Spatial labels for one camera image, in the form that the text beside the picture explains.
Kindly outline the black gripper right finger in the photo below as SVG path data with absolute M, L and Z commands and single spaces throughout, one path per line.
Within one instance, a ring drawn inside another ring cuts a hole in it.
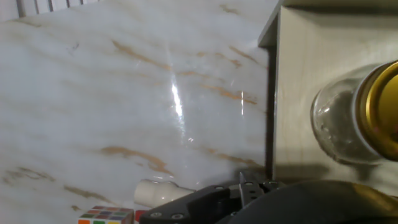
M 260 180 L 250 172 L 239 173 L 239 193 L 242 207 L 262 197 L 264 194 L 282 187 L 282 182 L 276 180 Z

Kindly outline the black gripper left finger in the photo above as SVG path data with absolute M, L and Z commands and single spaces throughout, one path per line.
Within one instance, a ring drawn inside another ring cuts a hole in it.
M 242 208 L 238 190 L 211 185 L 172 202 L 150 209 L 140 224 L 213 224 Z

